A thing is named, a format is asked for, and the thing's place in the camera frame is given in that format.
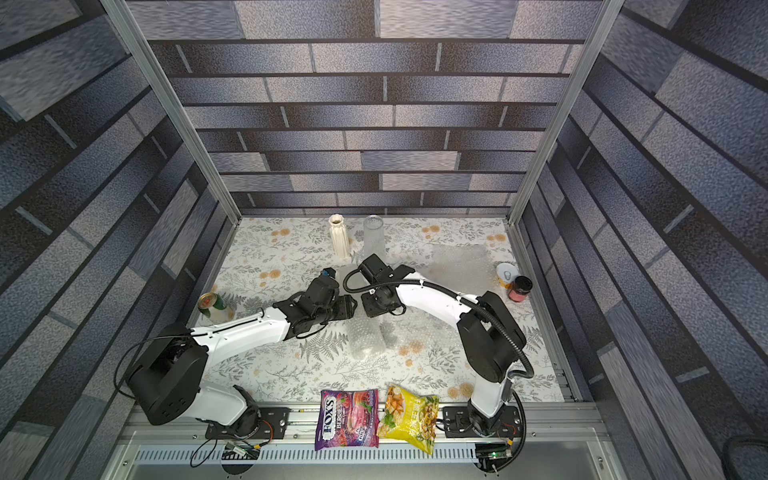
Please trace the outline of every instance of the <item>black cable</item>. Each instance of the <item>black cable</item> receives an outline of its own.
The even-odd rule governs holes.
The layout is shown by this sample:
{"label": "black cable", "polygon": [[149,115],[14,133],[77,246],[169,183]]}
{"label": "black cable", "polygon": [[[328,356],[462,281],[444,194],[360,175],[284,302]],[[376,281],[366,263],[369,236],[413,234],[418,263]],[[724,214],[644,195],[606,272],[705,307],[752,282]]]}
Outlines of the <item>black cable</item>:
{"label": "black cable", "polygon": [[317,329],[317,330],[315,330],[315,331],[314,331],[314,332],[312,332],[312,333],[307,333],[305,336],[298,336],[298,335],[296,335],[296,336],[294,336],[294,338],[295,338],[295,339],[297,339],[297,340],[304,340],[304,339],[308,339],[308,338],[310,338],[312,335],[317,335],[318,333],[320,333],[320,332],[322,332],[323,330],[325,330],[327,326],[328,326],[328,324],[326,323],[326,324],[324,324],[324,325],[323,325],[323,328],[321,328],[321,329]]}
{"label": "black cable", "polygon": [[[440,293],[444,293],[445,295],[448,295],[450,297],[456,298],[458,297],[458,294],[452,290],[449,290],[445,288],[444,286],[440,286],[437,283],[422,281],[422,280],[414,280],[414,279],[408,279],[408,280],[390,280],[388,282],[381,282],[377,283],[375,285],[368,285],[363,286],[360,288],[349,288],[347,286],[347,281],[349,278],[354,275],[355,273],[358,273],[360,269],[353,270],[347,274],[347,276],[344,277],[343,285],[344,290],[346,290],[349,293],[361,293],[361,292],[367,292],[368,290],[379,288],[381,286],[398,286],[398,285],[419,285],[419,286],[426,286],[428,288],[431,288],[433,290],[437,290]],[[531,379],[533,378],[533,366],[531,365],[530,360],[528,360],[528,357],[523,353],[522,349],[517,346],[515,341],[512,339],[512,337],[509,335],[509,332],[507,332],[507,329],[504,327],[504,324],[493,316],[489,311],[479,306],[477,303],[474,303],[470,300],[467,300],[464,297],[461,297],[459,299],[459,302],[462,305],[468,306],[470,309],[474,310],[480,317],[482,317],[485,321],[491,323],[500,333],[501,335],[507,339],[510,346],[512,347],[512,351],[515,352],[515,355],[518,356],[520,359],[520,363],[523,364],[523,368],[525,370],[512,370],[508,373],[510,376],[521,376],[524,379]]]}
{"label": "black cable", "polygon": [[401,315],[405,315],[405,314],[406,314],[406,310],[408,309],[408,307],[407,307],[407,306],[405,306],[405,305],[401,305],[401,306],[402,306],[402,312],[400,312],[400,313],[395,313],[395,310],[397,310],[397,309],[396,309],[396,308],[393,308],[393,309],[391,309],[391,310],[387,310],[387,313],[388,313],[389,315],[392,315],[392,316],[401,316]]}
{"label": "black cable", "polygon": [[202,449],[208,442],[210,442],[210,439],[208,439],[205,442],[203,442],[202,444],[200,444],[200,446],[197,447],[197,450],[194,451],[194,453],[190,457],[190,467],[192,467],[192,468],[199,467],[200,465],[204,464],[205,461],[208,460],[211,455],[214,454],[214,450],[216,450],[216,447],[219,445],[219,439],[216,439],[216,441],[214,442],[214,447],[210,450],[210,452],[208,452],[208,455],[205,455],[205,458],[203,458],[202,462],[198,463],[197,465],[192,465],[192,458],[194,458],[194,456],[197,455],[197,453],[200,451],[200,449]]}
{"label": "black cable", "polygon": [[733,464],[733,450],[739,447],[756,446],[768,448],[768,438],[751,435],[737,435],[726,440],[723,445],[723,474],[727,480],[741,480],[741,475]]}
{"label": "black cable", "polygon": [[114,369],[114,375],[112,376],[112,385],[114,386],[114,389],[117,390],[118,393],[121,394],[122,396],[127,397],[127,398],[129,398],[131,400],[135,400],[136,399],[136,397],[134,397],[132,395],[128,395],[126,392],[123,392],[122,390],[120,390],[120,386],[119,385],[122,385],[123,382],[125,381],[125,375],[127,374],[127,371],[126,371],[126,373],[123,374],[123,378],[120,380],[119,384],[118,384],[118,372],[120,371],[120,365],[122,365],[122,363],[125,360],[125,357],[128,355],[128,353],[132,349],[136,348],[139,345],[143,345],[143,344],[145,344],[147,342],[151,342],[152,340],[195,338],[195,337],[198,337],[198,336],[207,336],[207,335],[213,334],[213,333],[224,332],[226,330],[233,329],[236,326],[247,325],[248,323],[252,323],[252,322],[255,322],[257,320],[261,320],[262,318],[265,317],[265,315],[266,314],[264,312],[264,308],[262,308],[261,309],[261,316],[255,318],[255,319],[250,319],[250,320],[247,320],[245,322],[240,322],[237,325],[226,326],[223,329],[214,330],[213,332],[210,332],[210,333],[198,333],[196,335],[191,335],[189,333],[178,333],[176,335],[153,336],[150,339],[141,340],[140,342],[135,343],[134,345],[131,345],[130,347],[128,347],[128,349],[125,350],[125,353],[123,353],[123,356],[120,358],[120,361],[118,362],[118,366],[115,367],[115,369]]}
{"label": "black cable", "polygon": [[525,445],[525,436],[527,435],[526,430],[528,423],[525,421],[525,410],[523,409],[523,402],[520,400],[518,393],[514,389],[512,390],[512,395],[515,397],[515,401],[518,404],[518,411],[520,412],[520,433],[522,434],[522,438],[520,438],[520,446],[518,446],[515,452],[512,454],[509,462],[506,462],[504,465],[502,465],[502,468],[514,462],[518,455],[520,455],[520,452],[522,452],[523,446]]}

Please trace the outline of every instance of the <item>floral tablecloth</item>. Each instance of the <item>floral tablecloth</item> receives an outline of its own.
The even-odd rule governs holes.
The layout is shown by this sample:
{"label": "floral tablecloth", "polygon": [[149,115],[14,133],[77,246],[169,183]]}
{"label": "floral tablecloth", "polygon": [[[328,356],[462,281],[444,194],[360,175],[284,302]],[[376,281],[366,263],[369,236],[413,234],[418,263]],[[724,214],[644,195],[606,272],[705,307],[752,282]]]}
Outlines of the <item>floral tablecloth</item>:
{"label": "floral tablecloth", "polygon": [[[362,220],[345,220],[352,251],[362,249]],[[435,281],[431,266],[445,262],[435,252],[450,251],[446,248],[484,247],[489,261],[479,269],[483,275],[492,275],[496,263],[515,263],[501,218],[387,217],[385,228],[386,261],[393,267],[406,263]],[[241,317],[304,290],[324,267],[349,269],[349,264],[333,254],[327,219],[244,218],[213,290],[237,305]],[[495,288],[504,298],[497,283]],[[519,382],[518,393],[526,402],[562,402],[530,303],[505,303],[528,339],[525,352],[535,370],[533,379]],[[364,315],[362,305],[358,310]],[[317,402],[321,389],[383,392],[393,382],[419,395],[439,395],[443,402],[469,398],[475,373],[452,327],[417,309],[376,320],[387,346],[379,356],[352,359],[344,322],[331,322],[309,339],[258,347],[211,366],[204,375],[214,382],[240,385],[262,402]],[[198,325],[206,321],[200,316]]]}

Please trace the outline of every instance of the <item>tin can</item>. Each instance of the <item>tin can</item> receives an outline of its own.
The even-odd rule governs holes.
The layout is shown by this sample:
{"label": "tin can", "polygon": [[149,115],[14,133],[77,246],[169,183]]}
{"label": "tin can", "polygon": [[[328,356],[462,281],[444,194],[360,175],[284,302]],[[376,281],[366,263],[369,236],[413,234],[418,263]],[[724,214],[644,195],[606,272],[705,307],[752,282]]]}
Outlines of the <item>tin can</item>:
{"label": "tin can", "polygon": [[518,268],[511,263],[500,263],[496,266],[498,284],[505,290],[512,286],[512,280],[514,280],[517,275],[519,275]]}
{"label": "tin can", "polygon": [[208,292],[197,300],[197,309],[213,323],[225,323],[235,318],[232,307],[213,292]]}

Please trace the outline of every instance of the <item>red wire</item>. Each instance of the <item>red wire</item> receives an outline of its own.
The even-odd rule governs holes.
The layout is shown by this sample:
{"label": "red wire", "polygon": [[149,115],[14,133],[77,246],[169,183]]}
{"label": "red wire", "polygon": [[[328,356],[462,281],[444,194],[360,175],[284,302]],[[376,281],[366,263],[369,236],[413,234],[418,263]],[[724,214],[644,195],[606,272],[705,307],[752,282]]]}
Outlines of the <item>red wire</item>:
{"label": "red wire", "polygon": [[261,421],[266,423],[266,426],[270,427],[270,442],[272,442],[272,434],[275,432],[275,429],[272,428],[272,425],[267,420],[262,419]]}
{"label": "red wire", "polygon": [[507,427],[508,429],[512,429],[512,436],[515,436],[515,433],[518,432],[517,428],[514,425],[507,425],[506,423],[502,422],[502,425]]}

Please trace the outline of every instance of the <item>purple snack bag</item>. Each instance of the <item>purple snack bag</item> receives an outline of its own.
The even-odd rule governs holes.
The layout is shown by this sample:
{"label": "purple snack bag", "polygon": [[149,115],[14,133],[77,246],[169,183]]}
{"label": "purple snack bag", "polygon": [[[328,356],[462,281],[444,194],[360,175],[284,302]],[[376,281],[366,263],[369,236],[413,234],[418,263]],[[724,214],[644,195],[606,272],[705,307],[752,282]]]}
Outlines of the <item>purple snack bag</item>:
{"label": "purple snack bag", "polygon": [[379,447],[379,390],[320,393],[315,450],[326,447]]}

